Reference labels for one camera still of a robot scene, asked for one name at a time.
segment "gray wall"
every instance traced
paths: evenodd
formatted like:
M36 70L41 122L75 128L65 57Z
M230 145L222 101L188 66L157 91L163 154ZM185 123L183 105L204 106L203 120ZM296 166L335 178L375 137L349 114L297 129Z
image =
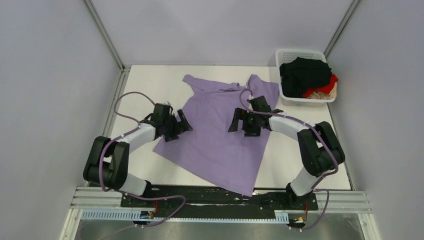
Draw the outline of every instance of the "gray wall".
M0 239L59 238L118 68L80 0L0 3Z
M93 0L124 64L275 66L324 51L352 0Z
M346 162L384 240L423 239L424 1L364 0L328 61Z

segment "cable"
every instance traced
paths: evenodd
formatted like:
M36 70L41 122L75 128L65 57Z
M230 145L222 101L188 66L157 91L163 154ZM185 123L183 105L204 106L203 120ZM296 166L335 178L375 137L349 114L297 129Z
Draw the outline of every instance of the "cable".
M314 222L311 226L304 227L304 228L291 227L292 229L298 230L299 232L308 231L315 228L323 219L323 216L326 213L327 207L329 205L330 191L328 189L315 189L314 192L327 192L327 199L325 200L325 205L324 205L324 208L322 209L321 215L319 216L318 220L316 220L316 222Z
M118 103L121 101L121 99L122 99L123 97L127 96L127 95L130 95L130 94L139 94L139 95L142 95L142 96L144 96L145 98L147 98L147 99L151 102L151 104L155 105L155 102L154 102L152 99L150 99L150 97L148 97L146 94L141 93L141 92L138 92L138 91L130 91L130 92L127 92L127 93L123 94L122 96L120 96L120 97L116 100L116 103L115 103L115 105L114 105L114 107L113 107L113 112L114 112L116 115L118 115L118 116L121 116L121 117L126 118L126 119L133 120L134 122L136 122L136 123L137 123L137 127L135 127L134 129L129 130L129 131L127 131L127 132L123 133L122 135L119 135L119 136L117 136L117 137L115 137L115 138L111 139L111 140L110 140L110 141L109 141L109 142L108 142L108 143L104 146L103 150L101 151L101 154L100 154L100 163L99 163L99 168L98 168L98 178L99 178L100 187L101 187L101 189L102 189L103 191L105 191L105 192L107 192L107 191L111 190L110 188L106 188L105 183L104 183L104 180L103 180L103 161L104 161L104 159L105 159L106 151L108 150L109 146L110 146L112 143L116 142L117 140L119 140L119 139L121 139L121 138L124 138L125 136L128 136L128 135L130 135L130 134L134 133L135 131L137 131L137 130L139 129L139 127L140 127L140 125L141 125L141 124L140 124L140 122L139 122L136 118L134 118L134 117L132 117L132 116L125 115L125 114L122 114L122 113L119 113L119 112L117 111L117 106L118 106ZM124 194L124 195L131 196L131 197L136 198L136 199L143 200L143 201L158 201L158 200L167 200L167 199L177 199L177 198L179 198L179 199L182 199L182 203L181 203L181 204L180 204L180 206L179 206L177 209L175 209L175 211L173 211L173 212L172 212L169 216L165 217L164 219L162 219L162 220L160 220L160 221L158 221L158 222L155 222L155 223L152 223L152 224L147 224L147 225L138 225L138 224L136 224L136 225L127 226L127 227L121 228L121 229L117 230L116 232L114 232L114 233L112 233L112 234L110 234L110 235L108 235L108 236L106 236L106 237L102 238L101 240L108 239L108 238L110 238L111 236L113 236L113 235L115 235L115 234L117 234L117 233L120 233L120 232L122 232L122 231L124 231L124 230L130 229L130 228L134 228L134 227L149 228L149 227L154 227L154 226L157 226L157 225L159 225L159 224L162 224L162 223L163 223L163 222L165 222L166 220L170 219L173 215L175 215L175 214L176 214L176 213L177 213L177 212L178 212L178 211L179 211L179 210L180 210L180 209L184 206L184 204L186 203L186 197L184 197L183 195L173 195L173 196L164 196L164 197L153 197L153 198L147 198L147 197L137 196L137 195L134 195L134 194L132 194L132 193L127 193L127 192L123 192L123 191L119 191L119 190L118 190L117 192L122 193L122 194Z
M302 125L305 125L306 127L308 127L308 128L310 128L311 130L312 130L312 132L315 134L315 136L316 136L316 138L318 138L318 141L322 144L322 146L324 147L324 149L327 151L327 153L328 153L328 155L330 156L330 158L331 158L331 160L332 160L332 162L333 162L333 164L334 164L334 171L331 171L331 172L327 172L327 173L324 173L316 182L315 182L315 184L313 184L312 185L312 189L314 189L325 177L327 177L327 176L330 176L330 175L333 175L333 174L336 174L338 171L339 171L339 164L337 163L337 160L336 160L336 158L334 157L334 155L333 155L333 153L330 151L330 149L329 149L329 147L327 146L327 144L324 142L324 140L323 140L323 138L320 136L320 134L318 133L318 131L311 125L311 124L309 124L309 123L307 123L307 122L304 122L304 121L302 121L302 120L300 120L300 119L298 119L298 118L296 118L296 117L294 117L294 116L289 116L289 115L280 115L280 114L277 114L277 113L270 113L270 112L261 112L261 111L255 111L255 110L251 110L251 109L249 109L249 107L248 106L246 106L245 105L245 103L243 102L243 100L242 100L242 95L243 95L243 93L244 92L247 92L247 91L249 91L250 92L250 95L252 95L253 96L253 91L252 90L250 90L249 88L246 88L246 89L244 89L244 90L242 90L241 91L241 93L240 93L240 95L239 95L239 100L240 100L240 103L241 103L241 105L247 110L247 111L249 111L249 112L251 112L251 113L254 113L254 114L260 114L260 115L267 115L267 116L276 116L276 117L280 117L280 118L286 118L286 119L290 119L290 120L293 120L293 121L295 121L295 122L298 122L298 123L300 123L300 124L302 124ZM309 227L305 227L305 228L295 228L295 229L297 229L297 230L299 230L300 232L301 231L307 231L307 230L310 230L310 229L313 229L315 226L317 226L317 224L321 221L321 219L323 218L323 216L324 216L324 214L326 213L326 210L327 210L327 206L328 206L328 204L329 204L329 200L330 200L330 192L329 192L329 190L328 189L316 189L316 190L314 190L314 192L322 192L322 191L326 191L327 192L327 200L325 201L325 205L324 205L324 208L322 209L322 213L321 213L321 215L319 216L319 218L318 218L318 220L314 223L314 224L312 224L312 226L309 226Z

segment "laundry basket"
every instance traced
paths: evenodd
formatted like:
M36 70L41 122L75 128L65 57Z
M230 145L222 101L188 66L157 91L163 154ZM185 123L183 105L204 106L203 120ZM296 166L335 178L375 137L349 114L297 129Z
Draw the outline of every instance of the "laundry basket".
M326 57L322 52L319 51L312 51L312 50L299 50L299 49L278 49L277 52L275 52L275 61L277 68L281 66L281 64L288 64L293 62L297 57L304 58L304 59L317 59L321 60L324 63L327 62ZM280 77L280 70L277 70L277 78L278 80L281 79ZM319 107L326 103L331 103L335 100L333 99L309 99L309 98L295 98L295 97L287 97L283 94L283 88L281 85L281 80L278 82L279 87L279 94L281 96L282 104L287 106L305 106L305 107Z

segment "white table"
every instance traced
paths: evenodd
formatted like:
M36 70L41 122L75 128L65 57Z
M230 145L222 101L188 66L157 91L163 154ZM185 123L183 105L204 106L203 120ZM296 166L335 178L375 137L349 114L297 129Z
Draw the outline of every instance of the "white table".
M182 82L184 75L214 80L224 83L240 83L244 86L251 74L258 75L266 82L279 82L276 67L266 66L193 66L193 65L133 65L124 93L138 91L147 94L156 103L170 102L175 111L183 107L193 95L188 84ZM327 105L321 107L285 106L279 100L276 108L304 121L332 124ZM144 97L133 94L123 98L119 112L142 119L153 111L152 104ZM112 136L134 128L131 120L117 116L113 124ZM213 186L213 184L188 172L152 150L158 140L143 145L131 153L129 173L146 179L153 184ZM291 138L271 132L263 160L257 175L257 188L285 188L302 169L299 145ZM324 179L318 186L334 190L350 189L345 165L339 172Z

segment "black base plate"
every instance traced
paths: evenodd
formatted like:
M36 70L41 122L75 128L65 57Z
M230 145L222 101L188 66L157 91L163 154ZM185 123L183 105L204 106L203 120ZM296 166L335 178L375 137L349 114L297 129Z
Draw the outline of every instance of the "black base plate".
M274 210L304 211L306 204L310 211L318 210L316 196L309 193L297 203L290 203L289 194L282 189L268 189L264 194L244 196L211 186L152 185L148 198L183 195L186 205L178 211L176 218L222 218L222 219L274 219ZM130 196L121 199L121 207L154 208L156 201L144 201ZM158 201L155 217L167 217L180 204L179 198ZM203 206L189 204L206 204Z

